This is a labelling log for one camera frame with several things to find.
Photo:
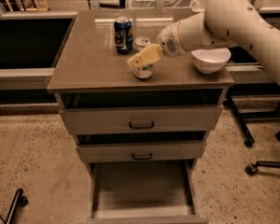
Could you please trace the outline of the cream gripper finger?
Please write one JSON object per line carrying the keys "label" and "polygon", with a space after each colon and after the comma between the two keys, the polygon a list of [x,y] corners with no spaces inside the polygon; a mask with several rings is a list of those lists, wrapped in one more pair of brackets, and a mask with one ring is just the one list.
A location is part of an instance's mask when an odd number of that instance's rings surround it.
{"label": "cream gripper finger", "polygon": [[131,68],[141,68],[158,62],[163,54],[163,48],[158,44],[151,44],[132,56],[127,64]]}

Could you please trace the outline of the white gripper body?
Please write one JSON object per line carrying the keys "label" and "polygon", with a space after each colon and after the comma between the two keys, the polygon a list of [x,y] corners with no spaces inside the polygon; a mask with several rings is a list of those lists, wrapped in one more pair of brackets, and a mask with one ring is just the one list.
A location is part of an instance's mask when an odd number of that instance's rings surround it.
{"label": "white gripper body", "polygon": [[186,51],[180,43],[178,36],[179,21],[166,26],[158,34],[158,44],[163,49],[163,54],[167,57],[179,57],[184,55]]}

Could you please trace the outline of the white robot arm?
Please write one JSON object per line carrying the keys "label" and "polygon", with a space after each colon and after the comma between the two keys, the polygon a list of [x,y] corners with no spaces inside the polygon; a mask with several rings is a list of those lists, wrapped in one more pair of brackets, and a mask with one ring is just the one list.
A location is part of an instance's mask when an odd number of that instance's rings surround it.
{"label": "white robot arm", "polygon": [[237,45],[280,86],[280,30],[266,22],[248,0],[209,0],[204,12],[166,26],[157,42],[127,61],[132,68],[178,57],[196,49]]}

